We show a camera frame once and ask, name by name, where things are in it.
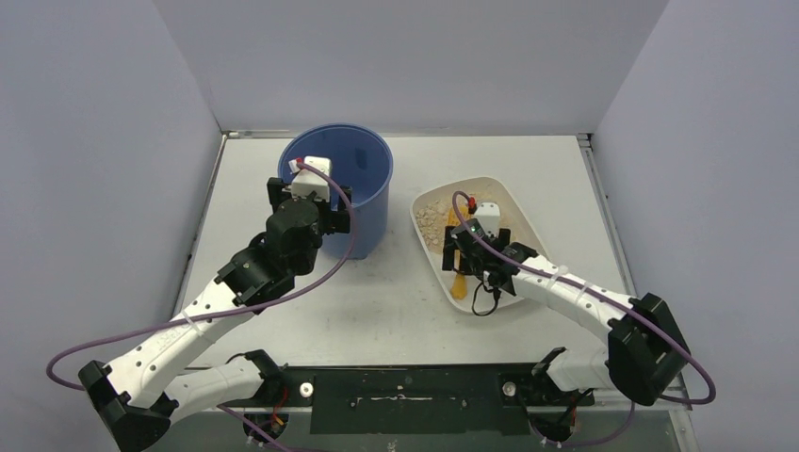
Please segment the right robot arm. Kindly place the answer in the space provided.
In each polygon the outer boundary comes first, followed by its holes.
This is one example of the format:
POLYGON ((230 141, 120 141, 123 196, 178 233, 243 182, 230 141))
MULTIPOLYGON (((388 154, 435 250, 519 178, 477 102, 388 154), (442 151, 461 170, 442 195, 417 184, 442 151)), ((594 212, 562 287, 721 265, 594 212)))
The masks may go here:
POLYGON ((615 389, 644 406, 665 399, 691 355, 667 303, 653 294, 638 299, 596 286, 509 237, 507 230, 486 234, 476 219, 448 226, 442 268, 476 278, 496 300, 539 302, 604 345, 584 353, 558 348, 533 374, 564 393, 615 389))

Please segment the orange litter scoop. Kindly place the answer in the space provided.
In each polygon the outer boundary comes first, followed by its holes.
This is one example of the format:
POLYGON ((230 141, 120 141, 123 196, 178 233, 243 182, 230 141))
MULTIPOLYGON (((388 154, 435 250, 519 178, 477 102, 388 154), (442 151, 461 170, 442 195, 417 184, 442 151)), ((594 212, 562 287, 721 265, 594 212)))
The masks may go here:
MULTIPOLYGON (((450 217, 449 217, 449 225, 448 226, 462 225, 461 221, 459 220, 459 215, 461 215, 464 218, 465 223, 467 223, 467 201, 468 201, 469 197, 470 196, 468 196, 466 202, 464 204, 459 205, 458 208, 455 208, 455 207, 451 208, 450 217)), ((453 283, 450 285, 449 293, 451 294, 451 296, 455 300, 462 300, 462 299, 464 299, 466 297, 466 294, 468 292, 468 290, 467 290, 467 287, 468 287, 467 279, 469 277, 475 277, 475 276, 464 276, 464 275, 458 274, 456 272, 453 272, 453 273, 455 274, 455 276, 454 276, 453 283)))

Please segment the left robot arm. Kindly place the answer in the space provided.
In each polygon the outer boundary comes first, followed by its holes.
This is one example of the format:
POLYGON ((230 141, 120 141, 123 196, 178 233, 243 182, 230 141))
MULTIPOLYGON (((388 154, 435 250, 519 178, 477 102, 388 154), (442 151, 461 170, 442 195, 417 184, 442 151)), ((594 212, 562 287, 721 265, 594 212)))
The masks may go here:
POLYGON ((237 252, 167 328, 159 328, 109 363, 91 361, 79 373, 92 407, 121 451, 144 451, 170 427, 231 401, 270 402, 287 385, 281 367, 262 349, 239 352, 223 365, 187 373, 187 366, 228 332, 269 307, 319 287, 336 272, 296 289, 311 273, 326 234, 355 224, 351 188, 329 177, 307 188, 269 180, 273 213, 264 232, 237 252))

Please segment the white litter tray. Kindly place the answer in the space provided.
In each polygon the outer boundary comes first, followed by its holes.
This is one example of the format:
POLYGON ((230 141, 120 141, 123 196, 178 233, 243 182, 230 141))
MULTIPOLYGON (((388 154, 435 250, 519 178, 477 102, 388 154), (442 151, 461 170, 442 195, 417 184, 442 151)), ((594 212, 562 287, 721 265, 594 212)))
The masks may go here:
POLYGON ((474 197, 478 205, 488 203, 496 206, 497 226, 510 232, 508 238, 511 242, 528 245, 544 256, 547 249, 516 199, 497 179, 485 176, 463 179, 418 195, 410 208, 412 221, 446 299, 461 312, 471 314, 471 308, 476 307, 483 313, 492 307, 493 301, 491 295, 478 287, 479 281, 441 268, 445 258, 445 229, 458 222, 451 203, 452 194, 457 190, 474 197))

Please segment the blue plastic bucket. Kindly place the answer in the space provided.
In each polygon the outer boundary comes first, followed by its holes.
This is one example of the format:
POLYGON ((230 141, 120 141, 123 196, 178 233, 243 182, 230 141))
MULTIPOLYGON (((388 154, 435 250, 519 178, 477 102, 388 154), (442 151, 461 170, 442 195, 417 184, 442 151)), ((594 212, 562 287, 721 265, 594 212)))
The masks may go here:
POLYGON ((389 146, 381 136, 360 125, 321 125, 301 133, 287 145, 279 159, 278 176, 291 181, 288 161, 306 156, 330 159, 334 181, 352 189, 357 231, 349 258, 367 258, 383 240, 387 227, 393 175, 389 146))

